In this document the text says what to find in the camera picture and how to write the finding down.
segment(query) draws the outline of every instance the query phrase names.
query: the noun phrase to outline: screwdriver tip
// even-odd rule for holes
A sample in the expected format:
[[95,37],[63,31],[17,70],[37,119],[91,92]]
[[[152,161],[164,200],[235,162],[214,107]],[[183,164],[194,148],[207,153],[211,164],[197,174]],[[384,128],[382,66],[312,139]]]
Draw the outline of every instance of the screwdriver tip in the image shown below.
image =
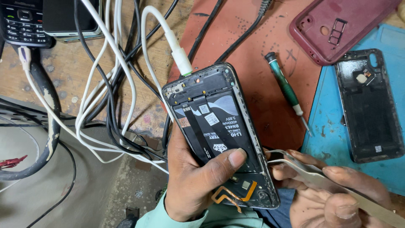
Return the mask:
[[309,130],[308,124],[307,124],[307,122],[305,121],[305,119],[304,119],[303,116],[301,116],[301,120],[303,121],[303,123],[304,123],[304,125],[305,125],[305,128],[307,129],[307,131],[308,131],[308,133],[309,133],[309,136],[312,138],[312,133],[311,133],[311,131]]

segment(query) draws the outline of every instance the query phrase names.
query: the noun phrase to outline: keypad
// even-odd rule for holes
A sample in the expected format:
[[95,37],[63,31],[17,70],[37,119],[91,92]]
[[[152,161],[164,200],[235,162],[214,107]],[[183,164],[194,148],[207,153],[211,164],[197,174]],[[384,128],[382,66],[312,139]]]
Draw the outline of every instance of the keypad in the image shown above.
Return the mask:
[[10,41],[20,41],[27,43],[46,44],[49,42],[50,37],[45,34],[42,28],[42,15],[38,13],[32,14],[32,18],[26,16],[25,11],[19,15],[30,21],[22,21],[19,19],[17,12],[18,8],[14,10],[3,8],[3,16],[5,17],[6,24],[3,26],[5,38]]

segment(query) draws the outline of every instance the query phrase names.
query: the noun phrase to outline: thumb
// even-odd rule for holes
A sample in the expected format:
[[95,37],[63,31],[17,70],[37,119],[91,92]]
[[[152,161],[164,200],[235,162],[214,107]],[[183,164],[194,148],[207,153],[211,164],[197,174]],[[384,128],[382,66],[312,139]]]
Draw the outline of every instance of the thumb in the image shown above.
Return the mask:
[[198,180],[201,194],[206,195],[225,183],[245,163],[246,157],[242,148],[231,149],[199,168],[195,180]]
[[335,194],[325,204],[327,227],[360,228],[362,222],[358,213],[358,203],[348,194]]

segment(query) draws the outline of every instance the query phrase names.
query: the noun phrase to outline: hand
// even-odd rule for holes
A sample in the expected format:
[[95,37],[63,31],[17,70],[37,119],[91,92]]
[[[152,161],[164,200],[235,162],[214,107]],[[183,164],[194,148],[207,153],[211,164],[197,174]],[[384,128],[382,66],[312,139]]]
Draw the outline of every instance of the hand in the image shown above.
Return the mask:
[[[332,181],[355,189],[389,208],[391,199],[383,184],[371,176],[347,167],[327,166],[310,155],[287,151],[299,161],[315,165]],[[286,164],[272,166],[272,173],[279,187],[295,188],[296,194],[290,208],[293,228],[390,228],[377,218],[358,208],[357,201],[348,194],[330,194],[311,188],[305,179]]]
[[246,160],[243,149],[232,149],[200,167],[177,124],[167,153],[170,175],[164,203],[167,214],[178,222],[195,220],[213,203],[212,190],[225,183]]

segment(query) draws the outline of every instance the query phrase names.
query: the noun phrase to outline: phone battery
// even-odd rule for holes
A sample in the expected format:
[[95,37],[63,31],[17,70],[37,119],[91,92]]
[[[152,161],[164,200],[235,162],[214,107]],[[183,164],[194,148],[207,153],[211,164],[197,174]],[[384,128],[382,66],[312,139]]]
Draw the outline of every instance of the phone battery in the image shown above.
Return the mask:
[[249,159],[256,157],[256,151],[232,90],[201,95],[173,109],[202,161],[206,163],[224,151],[242,148],[247,153],[247,161],[238,172],[259,172],[259,164]]

